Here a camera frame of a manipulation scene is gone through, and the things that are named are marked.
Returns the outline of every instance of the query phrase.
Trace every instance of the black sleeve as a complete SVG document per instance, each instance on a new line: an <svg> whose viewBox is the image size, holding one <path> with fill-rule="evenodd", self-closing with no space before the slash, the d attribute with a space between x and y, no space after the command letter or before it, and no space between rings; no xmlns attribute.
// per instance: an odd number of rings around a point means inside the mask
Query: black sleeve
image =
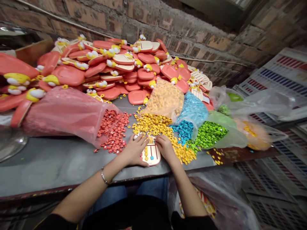
<svg viewBox="0 0 307 230"><path fill-rule="evenodd" d="M57 214L50 214L34 230L76 230L77 224L65 220Z"/></svg>
<svg viewBox="0 0 307 230"><path fill-rule="evenodd" d="M182 219L178 212L173 212L171 222L174 230L217 230L217 227L209 216L186 217Z"/></svg>

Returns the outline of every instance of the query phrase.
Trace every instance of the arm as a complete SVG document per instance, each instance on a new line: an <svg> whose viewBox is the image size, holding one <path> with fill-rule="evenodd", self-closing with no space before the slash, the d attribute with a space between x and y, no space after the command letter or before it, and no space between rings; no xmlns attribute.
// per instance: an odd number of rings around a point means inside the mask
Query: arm
<svg viewBox="0 0 307 230"><path fill-rule="evenodd" d="M204 204L177 158L170 140L166 136L158 136L155 142L174 174L185 216L207 216Z"/></svg>
<svg viewBox="0 0 307 230"><path fill-rule="evenodd" d="M128 165L149 167L148 163L140 158L141 152L149 143L148 136L140 135L136 140L133 140L133 136L130 137L123 152L104 167L103 175L107 182L111 182L117 173ZM98 170L65 197L52 214L58 214L70 222L78 223L106 188L107 184L101 177L101 170Z"/></svg>

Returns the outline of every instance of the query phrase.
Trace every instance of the person's left hand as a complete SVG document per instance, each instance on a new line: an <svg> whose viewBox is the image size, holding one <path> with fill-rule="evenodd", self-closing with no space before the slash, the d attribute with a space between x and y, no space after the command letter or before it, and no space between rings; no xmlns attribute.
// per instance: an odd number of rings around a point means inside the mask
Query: person's left hand
<svg viewBox="0 0 307 230"><path fill-rule="evenodd" d="M141 153L149 143L148 135L141 134L137 139L133 140L135 135L132 134L125 149L119 155L125 165L140 165L149 167L149 164L141 160Z"/></svg>

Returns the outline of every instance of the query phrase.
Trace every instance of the brick wall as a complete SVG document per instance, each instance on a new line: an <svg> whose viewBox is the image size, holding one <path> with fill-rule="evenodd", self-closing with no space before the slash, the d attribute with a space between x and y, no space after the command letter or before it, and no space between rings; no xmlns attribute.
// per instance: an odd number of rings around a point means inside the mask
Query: brick wall
<svg viewBox="0 0 307 230"><path fill-rule="evenodd" d="M64 19L134 42L140 33L147 40L160 38L171 54L227 63L188 63L206 73L215 85L232 86L264 65L284 47L307 41L307 1L270 0L240 34L230 33L195 17L199 12L177 0L26 0ZM103 37L38 13L13 0L1 0L2 24L18 25L57 37L76 38L83 33L90 41Z"/></svg>

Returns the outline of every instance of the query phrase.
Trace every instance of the silver bangle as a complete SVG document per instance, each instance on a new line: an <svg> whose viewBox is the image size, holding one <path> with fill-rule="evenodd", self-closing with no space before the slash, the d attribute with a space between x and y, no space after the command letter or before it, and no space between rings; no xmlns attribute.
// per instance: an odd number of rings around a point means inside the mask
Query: silver bangle
<svg viewBox="0 0 307 230"><path fill-rule="evenodd" d="M105 176L103 175L103 168L101 168L101 177L103 179L103 181L107 184L107 185L110 185L107 180L105 179Z"/></svg>

